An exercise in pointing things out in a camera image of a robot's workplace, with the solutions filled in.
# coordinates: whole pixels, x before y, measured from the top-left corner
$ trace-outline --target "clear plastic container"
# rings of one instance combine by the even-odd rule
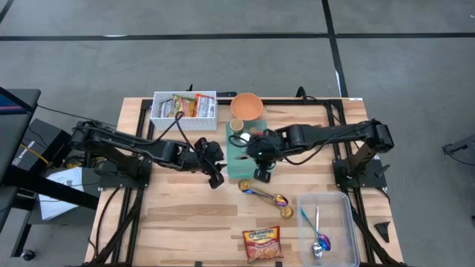
[[[315,232],[301,214],[301,208],[315,225],[316,207],[319,207],[318,231],[331,242],[330,251],[324,251],[320,260],[315,259],[312,245]],[[341,192],[306,193],[298,198],[297,211],[301,259],[304,266],[357,267],[358,245],[353,229],[350,200]]]

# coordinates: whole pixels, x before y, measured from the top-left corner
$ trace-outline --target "green object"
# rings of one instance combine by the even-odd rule
[[[257,131],[264,131],[267,129],[266,121],[248,121],[244,122],[244,131],[243,133],[248,133],[250,128],[255,128]],[[226,158],[228,159],[228,175],[231,179],[252,179],[254,178],[254,171],[258,168],[254,160],[251,158],[248,159],[238,159],[246,155],[246,148],[238,148],[229,143],[229,137],[233,135],[231,128],[229,127],[229,122],[226,123]],[[234,143],[239,145],[244,145],[239,139],[233,139]]]

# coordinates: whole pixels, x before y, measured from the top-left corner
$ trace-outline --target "snack package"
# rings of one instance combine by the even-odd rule
[[[173,99],[168,99],[160,103],[160,108],[158,109],[159,118],[166,118],[173,108]]]
[[[248,263],[255,260],[284,257],[281,250],[281,233],[279,226],[257,231],[244,231],[243,235]]]
[[[196,94],[196,108],[194,116],[200,118],[212,118],[214,116],[214,97]]]
[[[184,112],[183,116],[185,117],[193,117],[195,106],[196,99],[173,95],[173,108],[167,117],[173,118],[179,111]]]

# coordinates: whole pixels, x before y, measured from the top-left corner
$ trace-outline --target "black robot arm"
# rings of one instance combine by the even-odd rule
[[[70,146],[105,157],[131,179],[139,179],[144,160],[151,160],[165,168],[177,171],[202,171],[210,176],[209,184],[217,188],[224,181],[220,170],[224,155],[219,144],[200,138],[191,148],[185,142],[167,139],[147,140],[116,131],[100,122],[78,122]],[[134,155],[125,155],[121,148]]]
[[[347,175],[358,173],[377,153],[388,152],[394,147],[387,126],[372,119],[358,124],[327,128],[290,125],[274,131],[265,130],[262,134],[251,136],[246,146],[246,153],[256,161],[259,167],[255,172],[255,179],[269,182],[270,173],[268,170],[276,161],[285,159],[291,164],[300,165],[306,160],[293,162],[287,157],[302,154],[318,145],[321,147],[316,153],[324,145],[349,141],[363,141],[364,144],[356,154],[345,159]]]

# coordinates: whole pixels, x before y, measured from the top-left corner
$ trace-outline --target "wooden tabletop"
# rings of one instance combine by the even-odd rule
[[[124,99],[118,130],[135,134],[143,98]],[[360,99],[342,99],[348,124],[366,120],[364,102]],[[220,143],[226,155],[226,122],[232,119],[230,107],[220,105],[218,131],[191,131],[186,135],[191,143],[204,136]],[[268,127],[280,128],[291,124],[321,124],[328,126],[327,112],[317,105],[267,105],[262,119]],[[160,134],[155,131],[154,138]],[[178,132],[169,132],[166,139],[183,140]],[[309,153],[293,156],[295,161],[306,158]],[[331,146],[324,148],[304,165],[294,166],[278,163],[269,184],[256,182],[256,186],[274,194],[283,194],[296,208],[297,198],[306,192],[339,191],[335,186]],[[243,245],[243,231],[281,227],[281,246],[284,266],[302,266],[298,241],[298,216],[285,220],[279,211],[257,197],[243,194],[238,181],[229,180],[226,169],[222,171],[225,182],[217,189],[210,189],[204,174],[177,172],[154,165],[149,187],[145,190],[140,215],[139,231],[134,255],[134,266],[192,266],[195,261],[204,266],[246,266],[247,258]],[[99,215],[113,189],[100,196],[96,219],[91,232],[95,240]],[[402,261],[399,241],[386,197],[376,189],[362,189],[364,207],[370,230],[395,260]],[[100,230],[99,250],[105,246],[117,229],[124,189],[119,190],[111,201]],[[390,242],[386,243],[374,229],[375,223],[390,221]],[[331,231],[321,217],[321,230]],[[354,225],[361,261],[366,261],[363,237]],[[125,260],[129,232],[124,235],[119,261]],[[93,256],[88,247],[85,261]],[[274,260],[253,262],[254,266],[274,266]]]

